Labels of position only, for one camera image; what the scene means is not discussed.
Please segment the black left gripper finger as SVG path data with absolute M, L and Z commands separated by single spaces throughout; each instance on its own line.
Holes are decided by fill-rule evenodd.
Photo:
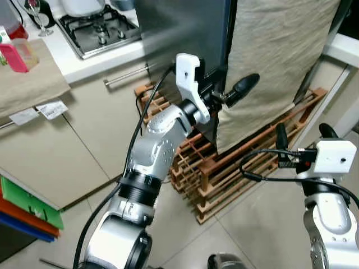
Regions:
M 226 79 L 226 66 L 220 66 L 203 77 L 203 85 L 213 85 Z
M 239 103 L 256 87 L 260 79 L 261 76 L 258 73 L 251 73 L 238 80 L 238 82 L 226 92 L 224 104 L 230 108 Z

